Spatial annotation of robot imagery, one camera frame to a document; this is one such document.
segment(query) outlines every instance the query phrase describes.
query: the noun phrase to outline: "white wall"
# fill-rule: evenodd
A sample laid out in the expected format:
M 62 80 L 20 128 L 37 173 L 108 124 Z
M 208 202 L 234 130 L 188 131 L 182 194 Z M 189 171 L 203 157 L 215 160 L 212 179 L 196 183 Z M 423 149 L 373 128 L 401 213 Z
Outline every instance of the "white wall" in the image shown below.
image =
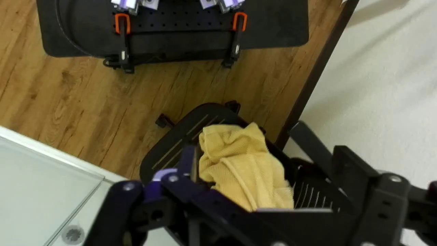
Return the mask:
M 361 0 L 302 120 L 330 149 L 349 145 L 421 187 L 437 180 L 437 1 Z

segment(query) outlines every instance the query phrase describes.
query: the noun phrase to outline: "wooden floor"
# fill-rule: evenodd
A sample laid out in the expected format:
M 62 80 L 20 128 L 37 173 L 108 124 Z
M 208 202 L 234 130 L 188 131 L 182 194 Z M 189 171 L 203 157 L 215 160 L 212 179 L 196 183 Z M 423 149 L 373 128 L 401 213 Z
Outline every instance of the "wooden floor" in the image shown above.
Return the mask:
M 0 1 L 0 124 L 128 177 L 178 121 L 203 102 L 237 99 L 241 116 L 276 140 L 334 24 L 341 0 L 311 1 L 311 41 L 301 48 L 245 50 L 220 61 L 149 64 L 136 75 L 96 58 L 44 53 L 36 1 Z

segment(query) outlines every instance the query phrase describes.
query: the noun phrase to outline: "yellow towel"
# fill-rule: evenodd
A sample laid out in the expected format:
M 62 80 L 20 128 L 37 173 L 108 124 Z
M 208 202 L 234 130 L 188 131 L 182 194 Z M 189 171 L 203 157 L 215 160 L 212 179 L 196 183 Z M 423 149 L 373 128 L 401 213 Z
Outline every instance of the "yellow towel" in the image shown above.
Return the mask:
M 249 212 L 259 207 L 293 209 L 293 188 L 285 168 L 268 150 L 256 123 L 246 128 L 216 124 L 200 135 L 204 156 L 200 177 Z

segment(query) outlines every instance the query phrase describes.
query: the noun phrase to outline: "red clip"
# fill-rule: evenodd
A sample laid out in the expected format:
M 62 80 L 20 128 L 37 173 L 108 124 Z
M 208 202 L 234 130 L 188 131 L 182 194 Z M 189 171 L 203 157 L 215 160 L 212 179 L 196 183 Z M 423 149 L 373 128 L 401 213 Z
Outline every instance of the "red clip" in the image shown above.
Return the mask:
M 244 17 L 244 33 L 246 31 L 248 27 L 248 13 L 238 11 L 234 13 L 234 22 L 233 22 L 233 31 L 237 31 L 237 26 L 238 26 L 238 17 Z
M 115 28 L 114 31 L 117 34 L 121 34 L 121 19 L 126 19 L 126 34 L 130 34 L 133 31 L 132 28 L 132 16 L 129 13 L 115 13 L 114 15 L 114 22 L 115 22 Z

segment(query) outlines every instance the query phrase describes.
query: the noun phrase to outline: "yellow cloth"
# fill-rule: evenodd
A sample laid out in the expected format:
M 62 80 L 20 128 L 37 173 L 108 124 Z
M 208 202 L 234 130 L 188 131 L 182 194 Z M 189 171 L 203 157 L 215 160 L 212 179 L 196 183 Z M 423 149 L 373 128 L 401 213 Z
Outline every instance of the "yellow cloth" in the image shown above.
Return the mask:
M 200 177 L 249 212 L 259 207 L 293 209 L 293 188 L 285 168 L 268 150 L 256 123 L 246 128 L 216 124 L 200 135 L 204 156 Z

